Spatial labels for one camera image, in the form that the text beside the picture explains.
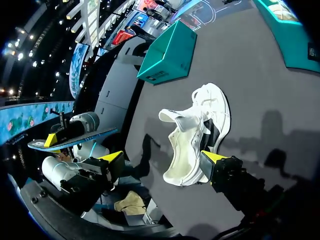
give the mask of shoe tongue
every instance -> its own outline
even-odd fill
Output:
[[[174,119],[178,129],[185,133],[186,131],[196,128],[199,124],[199,121],[194,116],[178,116]]]
[[[162,109],[159,112],[159,119],[167,123],[176,123],[181,132],[186,132],[198,126],[199,120],[196,116],[184,116],[180,112]]]

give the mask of led screen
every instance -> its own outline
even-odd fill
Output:
[[[97,38],[97,31],[95,30],[92,35],[90,36],[90,40],[93,43],[93,41]]]
[[[97,29],[97,24],[96,24],[96,22],[95,22],[94,24],[92,24],[92,25],[89,27],[89,34],[90,34],[90,36],[92,35],[92,33],[93,33],[94,31],[96,31],[96,29]]]
[[[87,5],[88,14],[91,13],[91,11],[95,9],[95,7],[97,6],[98,6],[98,0],[88,0],[88,5]]]
[[[94,20],[97,18],[98,15],[98,9],[94,10],[88,17],[88,24],[89,26],[94,22]]]
[[[105,53],[107,53],[107,52],[108,52],[107,49],[99,48],[96,55],[99,56],[99,57],[101,57],[103,54],[105,54]]]
[[[25,104],[0,110],[0,145],[19,133],[44,123],[57,115],[50,114],[50,109],[56,112],[70,113],[74,107],[73,101]]]
[[[101,39],[105,34],[105,29],[103,28],[100,32],[99,32],[99,39]]]
[[[88,45],[77,43],[73,52],[69,73],[69,87],[74,99],[76,99],[79,90],[80,71],[88,48]]]

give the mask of blue display screen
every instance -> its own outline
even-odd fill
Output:
[[[50,114],[50,109],[56,112],[70,113],[73,107],[73,101],[63,101],[19,105],[0,109],[0,145],[27,129],[57,118],[57,115]]]

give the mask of ceiling light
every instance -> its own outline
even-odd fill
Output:
[[[18,55],[18,61],[24,58],[24,54],[22,52],[19,53]]]

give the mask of beige cloth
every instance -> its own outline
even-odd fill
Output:
[[[125,199],[114,203],[117,212],[125,212],[127,215],[145,214],[146,206],[142,198],[134,191],[129,191]]]

